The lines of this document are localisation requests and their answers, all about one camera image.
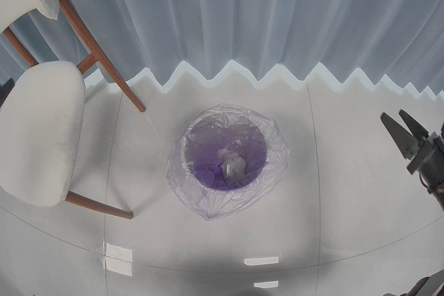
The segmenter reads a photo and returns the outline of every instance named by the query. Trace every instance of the purple plastic bag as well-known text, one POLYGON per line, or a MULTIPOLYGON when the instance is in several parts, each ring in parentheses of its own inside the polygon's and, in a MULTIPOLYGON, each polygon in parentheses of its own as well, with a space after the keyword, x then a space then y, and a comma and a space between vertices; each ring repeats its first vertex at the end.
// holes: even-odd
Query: purple plastic bag
POLYGON ((279 182, 288 149, 274 120, 235 105, 218 105, 189 122, 176 139, 166 177, 177 197, 206 220, 250 207, 279 182), (226 181, 221 151, 246 163, 241 181, 226 181))

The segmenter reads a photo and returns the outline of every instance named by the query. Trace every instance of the wooden chair frame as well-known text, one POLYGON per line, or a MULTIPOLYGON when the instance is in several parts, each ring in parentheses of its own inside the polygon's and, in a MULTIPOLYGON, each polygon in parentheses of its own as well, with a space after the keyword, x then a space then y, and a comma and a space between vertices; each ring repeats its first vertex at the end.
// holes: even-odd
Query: wooden chair frame
MULTIPOLYGON (((89 68, 91 68, 97 62, 99 62, 103 66, 103 68, 108 72, 108 74, 114 79, 116 84, 119 85, 119 87, 122 89, 125 95, 133 102, 133 104, 137 107, 137 109, 140 112, 144 112, 145 106, 141 103, 141 101, 137 98, 137 96, 132 92, 128 84, 120 76, 119 72, 116 70, 111 61, 108 59, 105 52, 103 52, 102 48, 94 39, 91 32, 85 26, 84 22, 80 18, 79 14, 75 10, 71 2, 69 0, 59 0, 59 4, 60 4, 60 9, 68 19, 71 27, 75 30, 75 32, 80 36, 80 38, 85 42, 85 44, 91 50, 91 54, 88 55, 84 60, 82 60, 77 66, 80 72, 84 74, 89 68)), ((31 67, 39 64, 34 59, 34 57, 28 52, 25 46, 20 42, 20 40, 16 37, 16 35, 12 32, 12 30, 9 27, 7 27, 3 31, 3 33, 6 36, 6 38, 8 38, 9 42, 11 42, 14 48, 23 56, 23 58, 28 62, 28 64, 31 67)), ((82 206, 90 210, 103 212, 109 215, 114 215, 127 219, 133 218, 133 213, 131 211, 120 210, 115 207, 109 206, 107 204, 102 204, 98 201, 88 199, 87 197, 78 195, 71 191, 68 191, 66 201, 70 202, 71 204, 76 204, 78 206, 82 206)))

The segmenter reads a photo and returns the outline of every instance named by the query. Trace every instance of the curtain fold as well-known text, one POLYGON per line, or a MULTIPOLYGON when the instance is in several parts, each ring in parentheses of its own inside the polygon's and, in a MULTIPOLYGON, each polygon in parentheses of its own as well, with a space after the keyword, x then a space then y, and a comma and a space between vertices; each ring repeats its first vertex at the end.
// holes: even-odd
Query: curtain fold
MULTIPOLYGON (((163 85, 182 60, 211 79, 233 59, 258 80, 278 62, 298 79, 321 62, 340 82, 359 67, 373 83, 444 89, 444 0, 71 1, 126 80, 147 67, 163 85)), ((11 28, 39 62, 88 53, 61 13, 11 28)), ((0 35, 0 81, 26 68, 0 35)))

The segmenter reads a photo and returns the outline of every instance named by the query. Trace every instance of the floor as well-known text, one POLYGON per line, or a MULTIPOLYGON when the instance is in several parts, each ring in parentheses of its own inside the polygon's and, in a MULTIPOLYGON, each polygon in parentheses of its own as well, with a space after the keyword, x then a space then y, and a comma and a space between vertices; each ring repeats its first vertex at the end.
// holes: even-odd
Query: floor
POLYGON ((443 93, 388 77, 374 86, 360 70, 340 84, 322 65, 302 82, 280 65, 257 82, 230 62, 205 81, 183 63, 163 87, 148 70, 130 81, 140 113, 98 73, 85 82, 71 190, 134 219, 34 208, 0 189, 2 296, 379 296, 444 268, 443 212, 379 118, 401 121, 402 108, 440 132, 443 93), (220 103, 274 119, 289 169, 249 209, 205 221, 177 199, 165 166, 186 123, 220 103))

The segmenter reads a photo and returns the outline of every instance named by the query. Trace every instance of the translucent trash bag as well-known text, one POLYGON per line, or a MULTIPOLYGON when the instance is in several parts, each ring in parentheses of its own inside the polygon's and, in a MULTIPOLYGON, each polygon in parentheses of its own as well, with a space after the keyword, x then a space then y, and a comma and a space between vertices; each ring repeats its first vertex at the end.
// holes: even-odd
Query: translucent trash bag
POLYGON ((171 149, 166 177, 189 209, 214 220, 271 191, 287 171, 287 160, 274 120, 224 104, 188 123, 171 149))

